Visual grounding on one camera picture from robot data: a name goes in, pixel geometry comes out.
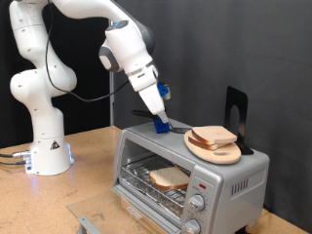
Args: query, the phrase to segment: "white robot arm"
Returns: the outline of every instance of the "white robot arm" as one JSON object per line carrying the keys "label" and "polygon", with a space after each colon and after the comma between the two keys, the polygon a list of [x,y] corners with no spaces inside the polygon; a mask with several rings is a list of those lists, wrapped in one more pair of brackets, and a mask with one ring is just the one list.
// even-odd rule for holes
{"label": "white robot arm", "polygon": [[[99,50],[99,58],[110,71],[125,70],[134,90],[148,109],[167,123],[163,99],[157,89],[158,71],[149,55],[154,49],[152,32],[133,19],[110,0],[54,0],[66,16],[74,19],[108,18],[115,23],[105,31],[106,40]],[[34,140],[30,144],[31,158],[25,165],[28,174],[51,176],[65,172],[71,163],[70,152],[64,141],[62,113],[54,108],[52,97],[64,95],[49,81],[46,67],[48,35],[42,10],[48,0],[15,0],[10,6],[12,29],[20,54],[36,69],[15,75],[11,81],[13,96],[28,108]],[[58,88],[71,91],[77,79],[63,64],[51,44],[47,57],[51,79]]]}
{"label": "white robot arm", "polygon": [[106,69],[125,70],[134,90],[139,93],[150,112],[168,123],[163,99],[157,89],[158,71],[149,55],[155,41],[153,33],[135,20],[116,2],[110,0],[53,0],[69,18],[108,18],[114,22],[106,31],[106,40],[99,58]]}

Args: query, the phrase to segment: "blue gripper part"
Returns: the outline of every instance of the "blue gripper part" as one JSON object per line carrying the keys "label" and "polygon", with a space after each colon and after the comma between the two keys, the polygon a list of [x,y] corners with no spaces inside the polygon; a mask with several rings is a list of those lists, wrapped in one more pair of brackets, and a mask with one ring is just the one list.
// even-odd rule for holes
{"label": "blue gripper part", "polygon": [[168,88],[164,86],[162,83],[160,83],[159,81],[157,84],[157,88],[161,97],[165,96],[169,92]]}
{"label": "blue gripper part", "polygon": [[154,121],[154,126],[156,128],[157,134],[165,133],[170,130],[169,123],[164,124],[160,118],[153,119],[153,121]]}

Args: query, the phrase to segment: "round wooden board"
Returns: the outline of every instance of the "round wooden board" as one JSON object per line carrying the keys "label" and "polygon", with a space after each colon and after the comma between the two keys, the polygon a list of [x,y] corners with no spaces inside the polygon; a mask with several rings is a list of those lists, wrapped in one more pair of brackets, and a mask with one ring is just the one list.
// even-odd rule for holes
{"label": "round wooden board", "polygon": [[233,164],[240,161],[242,153],[236,143],[229,143],[216,150],[209,150],[190,143],[188,136],[191,134],[191,131],[185,133],[184,142],[187,148],[196,156],[215,164]]}

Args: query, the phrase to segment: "toaster oven knob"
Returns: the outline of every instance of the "toaster oven knob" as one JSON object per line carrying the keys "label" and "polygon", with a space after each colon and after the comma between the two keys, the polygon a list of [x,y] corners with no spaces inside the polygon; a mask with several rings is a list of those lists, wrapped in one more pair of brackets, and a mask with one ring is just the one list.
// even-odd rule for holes
{"label": "toaster oven knob", "polygon": [[205,207],[204,198],[201,195],[194,195],[188,199],[188,204],[198,212],[202,211]]}
{"label": "toaster oven knob", "polygon": [[188,220],[182,227],[182,234],[198,234],[201,231],[201,226],[195,219]]}

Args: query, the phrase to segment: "logo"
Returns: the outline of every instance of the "logo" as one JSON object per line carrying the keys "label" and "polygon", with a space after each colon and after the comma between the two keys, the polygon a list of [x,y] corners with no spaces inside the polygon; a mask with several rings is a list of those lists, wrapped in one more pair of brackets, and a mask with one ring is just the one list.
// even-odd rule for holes
{"label": "logo", "polygon": [[52,149],[57,149],[57,148],[59,148],[59,144],[58,144],[57,141],[55,140],[55,141],[53,142],[52,146],[51,146],[51,150],[52,150]]}

